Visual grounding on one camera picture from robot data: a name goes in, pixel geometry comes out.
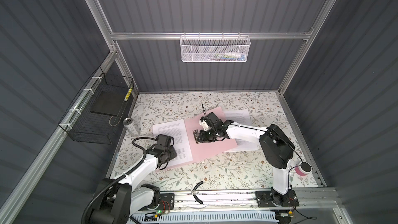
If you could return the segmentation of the pink file folder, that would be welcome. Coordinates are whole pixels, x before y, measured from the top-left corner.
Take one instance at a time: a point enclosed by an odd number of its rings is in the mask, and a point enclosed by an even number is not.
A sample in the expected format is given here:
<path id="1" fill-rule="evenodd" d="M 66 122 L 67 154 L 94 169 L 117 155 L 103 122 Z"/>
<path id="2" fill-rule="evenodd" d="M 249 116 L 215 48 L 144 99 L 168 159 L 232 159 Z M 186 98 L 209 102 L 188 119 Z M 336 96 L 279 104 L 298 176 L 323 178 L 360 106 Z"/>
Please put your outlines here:
<path id="1" fill-rule="evenodd" d="M 193 161 L 185 165 L 204 161 L 205 159 L 212 158 L 218 154 L 228 151 L 229 149 L 237 147 L 236 141 L 234 139 L 226 139 L 224 141 L 217 141 L 214 143 L 197 144 L 194 139 L 193 130 L 202 130 L 202 127 L 199 125 L 201 117 L 203 117 L 203 114 L 190 119 L 184 119 L 193 156 Z"/>

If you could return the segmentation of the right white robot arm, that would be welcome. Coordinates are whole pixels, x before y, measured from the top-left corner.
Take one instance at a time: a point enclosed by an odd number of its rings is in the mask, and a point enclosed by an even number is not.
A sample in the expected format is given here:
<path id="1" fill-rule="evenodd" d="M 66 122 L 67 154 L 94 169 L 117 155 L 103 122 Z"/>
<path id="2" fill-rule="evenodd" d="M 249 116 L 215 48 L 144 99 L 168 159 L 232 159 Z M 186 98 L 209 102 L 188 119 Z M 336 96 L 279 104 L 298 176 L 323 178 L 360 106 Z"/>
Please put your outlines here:
<path id="1" fill-rule="evenodd" d="M 193 131 L 198 144 L 226 139 L 259 143 L 267 162 L 273 168 L 273 185 L 268 198 L 277 206 L 286 206 L 292 202 L 290 172 L 300 166 L 303 160 L 294 160 L 295 146 L 279 126 L 272 124 L 266 128 L 257 128 L 232 120 L 222 121 L 214 113 L 202 117 L 199 124 L 202 129 Z"/>

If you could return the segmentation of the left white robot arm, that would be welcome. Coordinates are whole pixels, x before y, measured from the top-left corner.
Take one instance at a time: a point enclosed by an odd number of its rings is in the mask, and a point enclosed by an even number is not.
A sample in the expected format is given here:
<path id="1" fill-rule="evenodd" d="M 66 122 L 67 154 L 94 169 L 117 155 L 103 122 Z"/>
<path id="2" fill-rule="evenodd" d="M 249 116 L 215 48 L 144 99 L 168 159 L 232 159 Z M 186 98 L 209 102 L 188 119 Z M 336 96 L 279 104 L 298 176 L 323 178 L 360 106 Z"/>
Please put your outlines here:
<path id="1" fill-rule="evenodd" d="M 167 167 L 177 157 L 174 144 L 174 138 L 164 134 L 135 138 L 132 145 L 143 152 L 142 158 L 119 176 L 101 181 L 82 214 L 81 223 L 126 224 L 141 208 L 157 206 L 160 201 L 157 186 L 143 184 L 134 190 L 148 174 Z"/>

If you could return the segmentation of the printed white paper sheet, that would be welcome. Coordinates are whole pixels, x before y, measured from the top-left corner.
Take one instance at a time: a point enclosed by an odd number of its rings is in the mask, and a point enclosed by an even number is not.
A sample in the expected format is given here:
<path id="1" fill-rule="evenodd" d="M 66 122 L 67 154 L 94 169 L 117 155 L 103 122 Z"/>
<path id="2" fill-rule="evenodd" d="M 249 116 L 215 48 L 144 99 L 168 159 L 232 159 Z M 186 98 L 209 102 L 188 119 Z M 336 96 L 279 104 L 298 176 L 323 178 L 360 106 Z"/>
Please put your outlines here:
<path id="1" fill-rule="evenodd" d="M 167 169 L 180 167 L 193 161 L 185 121 L 183 119 L 155 124 L 152 126 L 152 129 L 153 136 L 163 134 L 174 138 L 174 148 L 176 150 L 177 157 L 169 162 L 166 167 Z"/>

